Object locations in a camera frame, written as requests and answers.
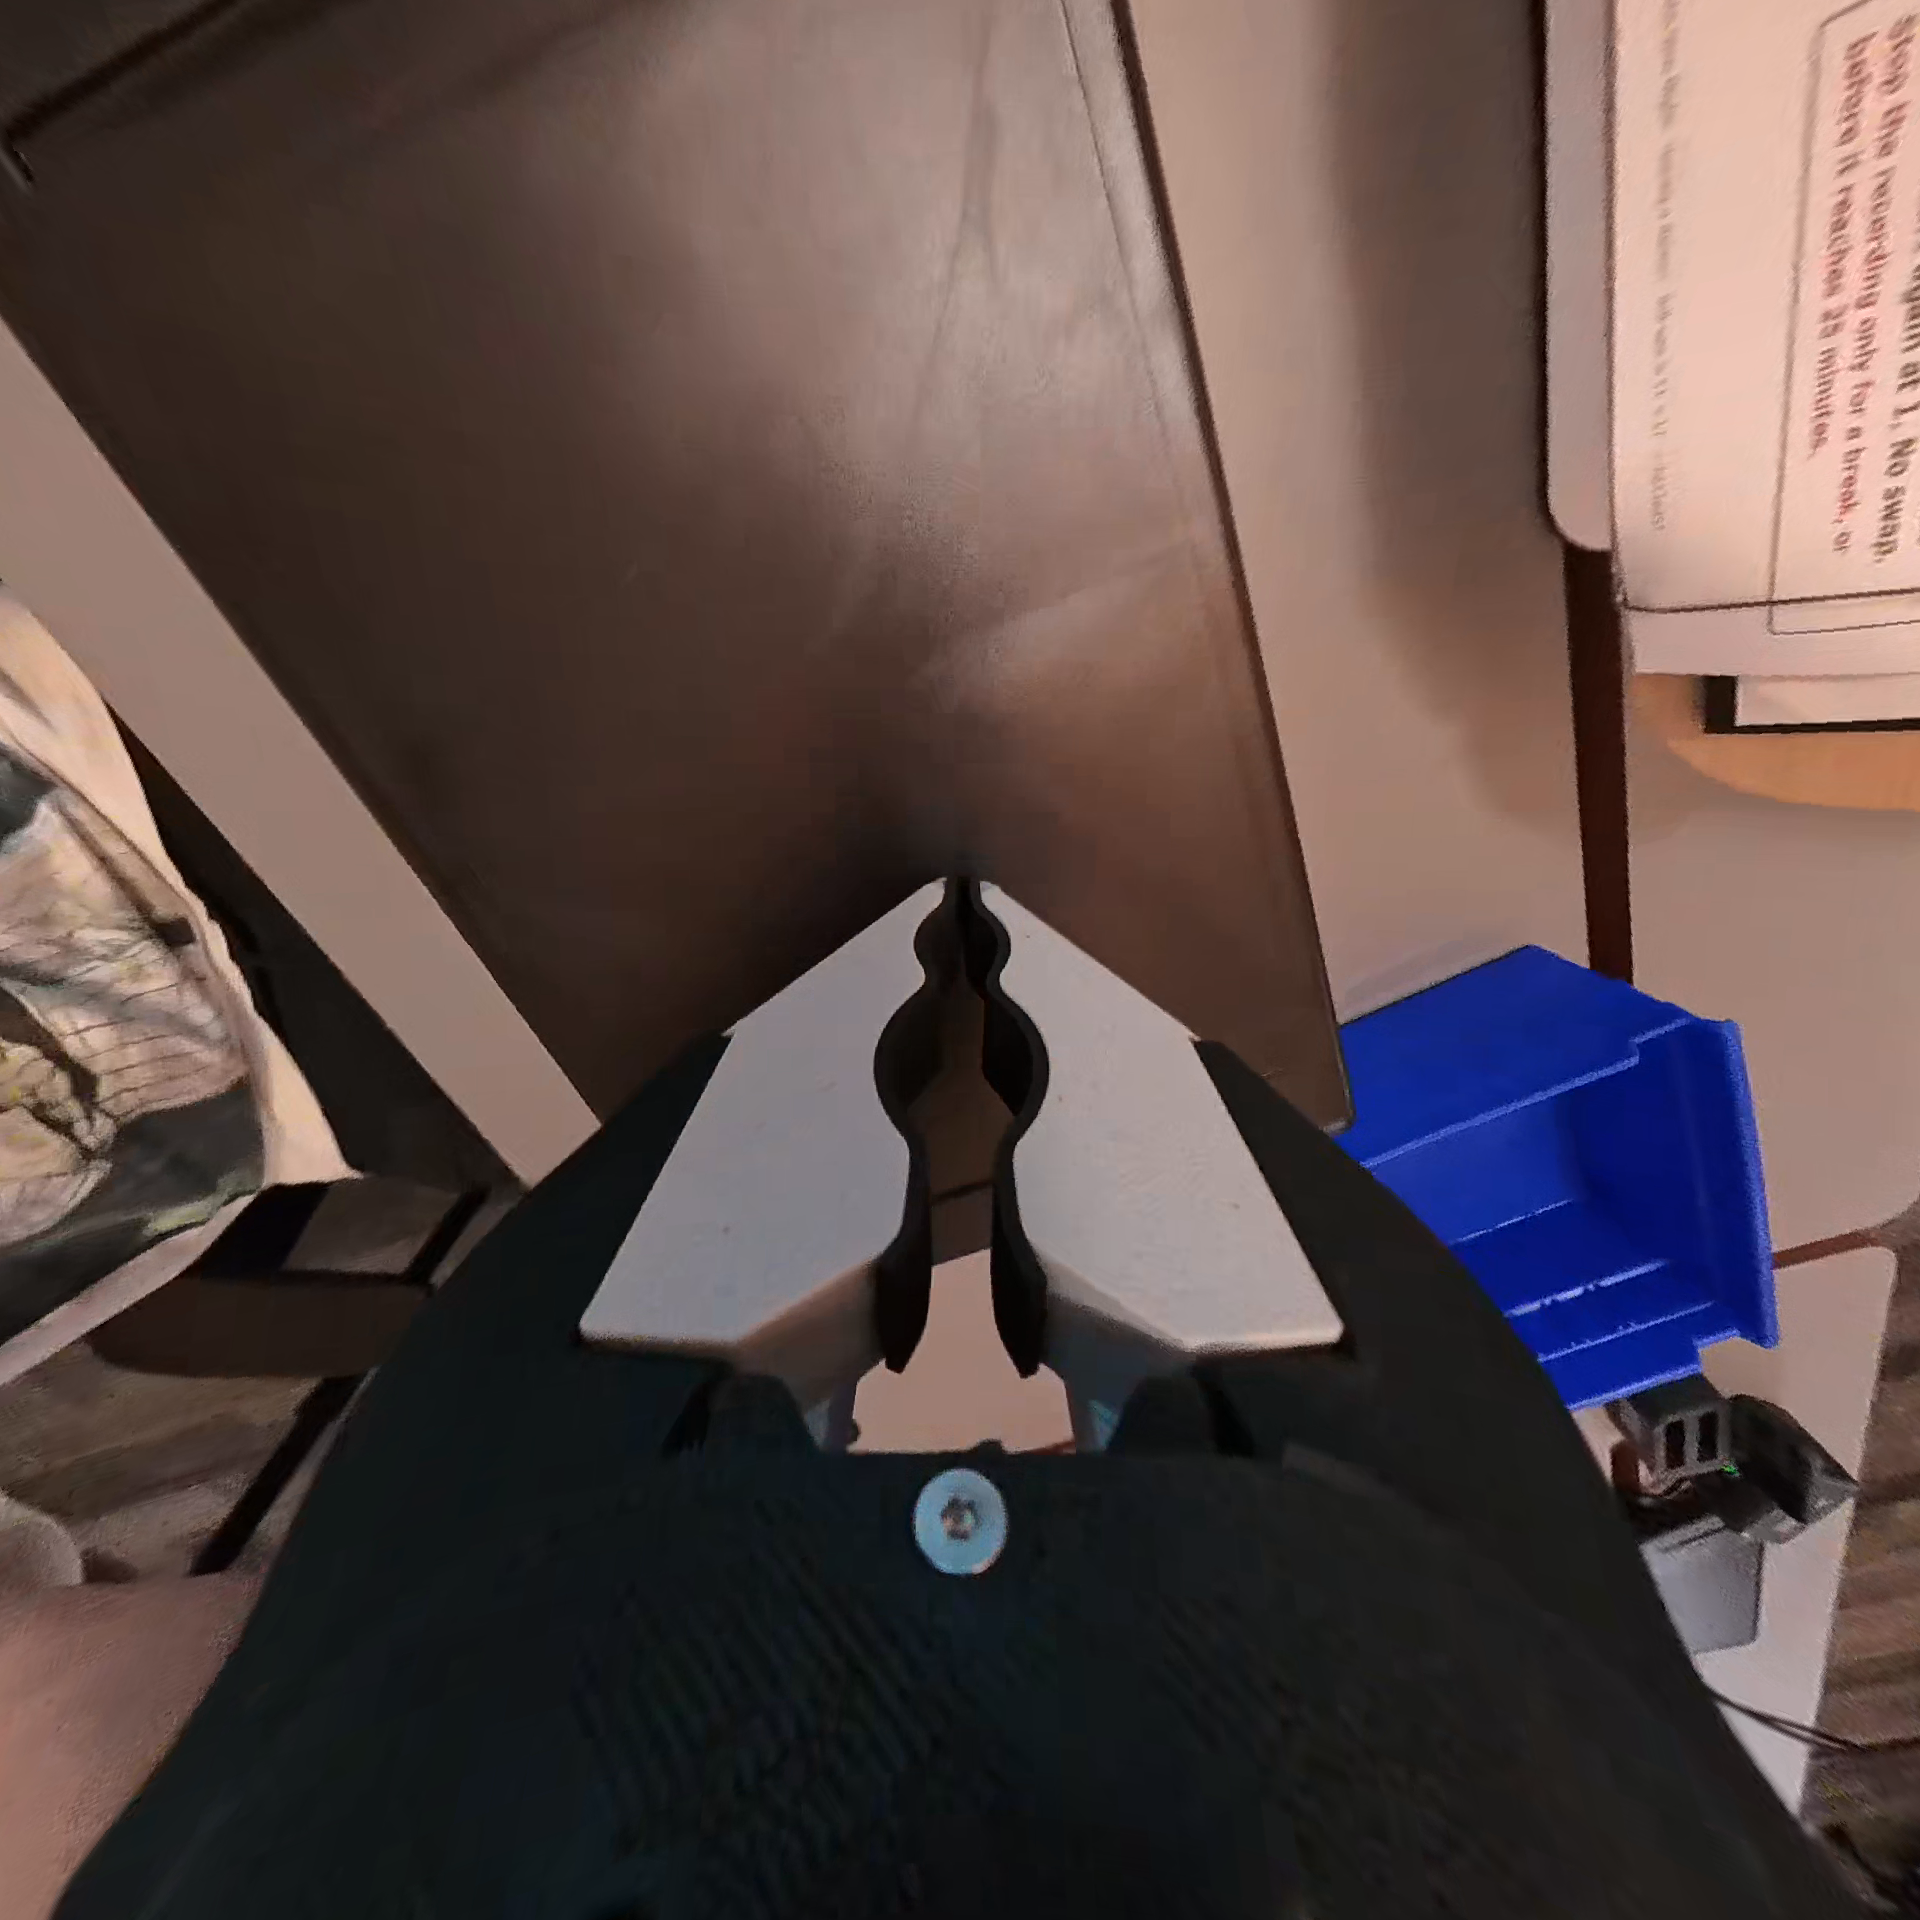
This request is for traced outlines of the grey power box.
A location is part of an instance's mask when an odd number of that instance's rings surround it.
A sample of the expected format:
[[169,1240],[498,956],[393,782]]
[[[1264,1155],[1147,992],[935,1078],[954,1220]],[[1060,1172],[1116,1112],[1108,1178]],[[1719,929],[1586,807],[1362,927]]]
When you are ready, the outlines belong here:
[[1639,1555],[1687,1656],[1705,1657],[1759,1641],[1763,1543],[1705,1519],[1639,1538]]

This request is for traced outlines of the black office chair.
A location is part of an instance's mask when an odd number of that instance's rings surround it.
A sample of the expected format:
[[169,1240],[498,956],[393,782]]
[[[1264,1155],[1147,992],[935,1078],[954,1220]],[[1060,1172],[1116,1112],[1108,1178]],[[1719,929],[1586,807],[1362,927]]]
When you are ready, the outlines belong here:
[[95,1353],[132,1374],[311,1382],[276,1450],[188,1563],[204,1577],[236,1569],[431,1289],[522,1185],[179,779],[125,722],[116,729],[161,841],[351,1169],[264,1192],[181,1276],[87,1332]]

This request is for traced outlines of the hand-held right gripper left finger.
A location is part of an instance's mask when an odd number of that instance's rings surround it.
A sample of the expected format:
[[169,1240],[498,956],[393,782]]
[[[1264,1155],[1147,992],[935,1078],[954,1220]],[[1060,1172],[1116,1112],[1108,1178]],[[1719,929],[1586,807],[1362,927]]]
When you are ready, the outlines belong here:
[[935,880],[727,1032],[583,1310],[587,1347],[775,1378],[823,1450],[850,1448],[857,1385],[925,1326],[913,1106],[943,1060],[947,940]]

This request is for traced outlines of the wooden backing board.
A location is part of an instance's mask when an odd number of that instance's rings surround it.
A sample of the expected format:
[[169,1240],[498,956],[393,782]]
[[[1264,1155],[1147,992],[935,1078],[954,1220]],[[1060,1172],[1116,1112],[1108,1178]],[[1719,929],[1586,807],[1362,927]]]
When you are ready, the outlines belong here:
[[1634,715],[1687,769],[1756,801],[1820,809],[1919,812],[1915,729],[1715,734],[1703,727],[1703,683],[1632,676]]

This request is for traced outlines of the black drawer cabinet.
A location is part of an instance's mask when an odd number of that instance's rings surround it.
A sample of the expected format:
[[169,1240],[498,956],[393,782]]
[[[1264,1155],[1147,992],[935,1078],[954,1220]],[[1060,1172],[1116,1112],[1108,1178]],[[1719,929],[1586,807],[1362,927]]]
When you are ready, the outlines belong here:
[[1129,6],[4,6],[4,321],[594,1120],[993,880],[1353,1092]]

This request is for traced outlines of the white instruction poster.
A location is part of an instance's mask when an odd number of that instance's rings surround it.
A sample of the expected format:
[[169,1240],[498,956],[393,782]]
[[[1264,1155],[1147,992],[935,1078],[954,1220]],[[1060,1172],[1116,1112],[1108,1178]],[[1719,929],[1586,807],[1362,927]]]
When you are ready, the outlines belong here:
[[1919,6],[1543,6],[1545,460],[1717,734],[1915,732]]

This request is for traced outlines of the black electronic device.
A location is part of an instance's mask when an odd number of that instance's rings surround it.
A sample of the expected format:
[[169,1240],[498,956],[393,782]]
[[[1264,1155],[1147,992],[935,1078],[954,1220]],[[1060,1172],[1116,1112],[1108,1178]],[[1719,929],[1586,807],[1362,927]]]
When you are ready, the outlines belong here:
[[1721,1394],[1705,1377],[1604,1406],[1611,1476],[1645,1543],[1728,1531],[1786,1545],[1858,1499],[1858,1479],[1783,1406]]

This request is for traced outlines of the blue plastic bin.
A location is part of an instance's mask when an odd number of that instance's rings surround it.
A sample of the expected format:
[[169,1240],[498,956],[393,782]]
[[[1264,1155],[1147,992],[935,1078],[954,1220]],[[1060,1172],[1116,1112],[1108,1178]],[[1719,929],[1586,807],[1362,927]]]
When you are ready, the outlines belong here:
[[1339,1032],[1339,1145],[1475,1276],[1571,1409],[1781,1339],[1739,1028],[1543,947]]

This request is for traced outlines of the grey desk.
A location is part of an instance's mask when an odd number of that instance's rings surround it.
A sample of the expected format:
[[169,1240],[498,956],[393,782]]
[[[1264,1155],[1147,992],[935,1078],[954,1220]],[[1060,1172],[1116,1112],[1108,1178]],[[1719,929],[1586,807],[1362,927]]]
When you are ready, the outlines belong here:
[[[1129,8],[1337,1041],[1511,950],[1589,958],[1541,494],[1538,8]],[[545,1178],[609,1118],[4,335],[15,599]]]

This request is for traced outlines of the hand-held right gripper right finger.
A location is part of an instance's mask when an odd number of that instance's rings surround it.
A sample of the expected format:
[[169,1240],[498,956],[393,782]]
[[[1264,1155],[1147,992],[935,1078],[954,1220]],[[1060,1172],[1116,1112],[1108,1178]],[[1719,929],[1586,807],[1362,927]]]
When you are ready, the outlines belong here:
[[993,1304],[1103,1452],[1141,1382],[1319,1353],[1343,1320],[1196,1036],[1000,886],[967,886],[993,1164]]

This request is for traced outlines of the person's printed white t-shirt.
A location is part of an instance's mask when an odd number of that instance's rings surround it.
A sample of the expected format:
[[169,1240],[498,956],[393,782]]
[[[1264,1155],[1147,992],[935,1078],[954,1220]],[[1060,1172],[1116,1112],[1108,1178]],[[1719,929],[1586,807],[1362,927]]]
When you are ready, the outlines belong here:
[[2,1378],[352,1178],[168,855],[105,699],[2,596]]

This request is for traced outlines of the person's right forearm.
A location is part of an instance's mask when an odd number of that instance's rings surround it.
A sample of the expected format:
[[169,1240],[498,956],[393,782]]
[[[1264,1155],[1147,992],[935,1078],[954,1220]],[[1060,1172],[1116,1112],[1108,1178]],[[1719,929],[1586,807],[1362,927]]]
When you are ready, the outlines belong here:
[[37,1592],[2,1610],[2,1916],[43,1919],[200,1707],[257,1575]]

